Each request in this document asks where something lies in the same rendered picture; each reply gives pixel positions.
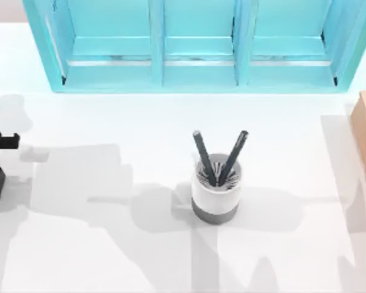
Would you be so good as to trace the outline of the white and grey pen cup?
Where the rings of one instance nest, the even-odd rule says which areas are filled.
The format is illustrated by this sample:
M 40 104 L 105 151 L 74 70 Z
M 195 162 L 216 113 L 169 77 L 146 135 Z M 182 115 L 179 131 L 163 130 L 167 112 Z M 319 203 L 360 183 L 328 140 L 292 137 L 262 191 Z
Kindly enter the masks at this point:
M 192 188 L 192 208 L 201 220 L 219 225 L 235 216 L 242 197 L 243 171 L 235 162 L 224 185 L 213 187 L 204 172 L 201 161 L 195 164 Z

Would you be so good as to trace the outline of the dark grey pen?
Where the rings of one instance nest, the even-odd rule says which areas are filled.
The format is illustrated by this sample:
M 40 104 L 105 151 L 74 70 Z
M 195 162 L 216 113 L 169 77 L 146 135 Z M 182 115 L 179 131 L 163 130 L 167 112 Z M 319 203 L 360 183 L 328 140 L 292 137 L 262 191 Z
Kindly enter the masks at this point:
M 232 170 L 242 148 L 244 147 L 244 144 L 247 140 L 247 137 L 249 135 L 249 132 L 247 130 L 242 130 L 236 140 L 235 145 L 232 148 L 231 153 L 229 154 L 223 169 L 220 173 L 219 179 L 218 179 L 218 185 L 223 186 L 226 182 L 228 175 L 230 171 Z
M 201 158 L 202 164 L 204 166 L 204 171 L 209 179 L 210 185 L 215 187 L 217 185 L 217 179 L 212 167 L 212 163 L 209 158 L 209 154 L 206 150 L 206 146 L 203 141 L 203 137 L 200 131 L 193 132 L 193 138 L 196 143 L 196 147 Z

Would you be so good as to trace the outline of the light blue rack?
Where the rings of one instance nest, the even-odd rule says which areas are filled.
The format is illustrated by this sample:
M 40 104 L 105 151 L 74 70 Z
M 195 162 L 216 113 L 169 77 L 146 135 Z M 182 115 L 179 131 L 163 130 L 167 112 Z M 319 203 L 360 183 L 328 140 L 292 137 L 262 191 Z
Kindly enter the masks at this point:
M 56 93 L 337 93 L 366 0 L 22 0 Z

